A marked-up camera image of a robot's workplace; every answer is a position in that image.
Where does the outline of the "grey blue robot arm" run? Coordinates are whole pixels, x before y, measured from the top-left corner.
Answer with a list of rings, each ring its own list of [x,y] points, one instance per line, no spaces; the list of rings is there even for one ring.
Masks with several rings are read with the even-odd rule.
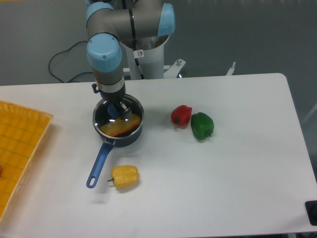
[[[160,0],[137,0],[132,6],[123,0],[121,9],[109,0],[88,0],[86,5],[87,58],[96,80],[93,90],[127,119],[132,112],[123,101],[126,88],[120,42],[174,33],[174,8]]]

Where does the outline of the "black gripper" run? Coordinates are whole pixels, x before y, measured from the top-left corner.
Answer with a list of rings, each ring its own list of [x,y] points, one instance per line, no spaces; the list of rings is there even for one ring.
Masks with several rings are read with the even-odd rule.
[[[92,89],[95,94],[100,94],[100,96],[110,103],[116,104],[116,110],[119,113],[119,117],[121,119],[129,119],[132,115],[132,110],[130,107],[126,106],[124,102],[122,101],[124,98],[124,95],[126,93],[125,85],[117,92],[114,93],[108,93],[102,91],[96,83],[92,84]]]

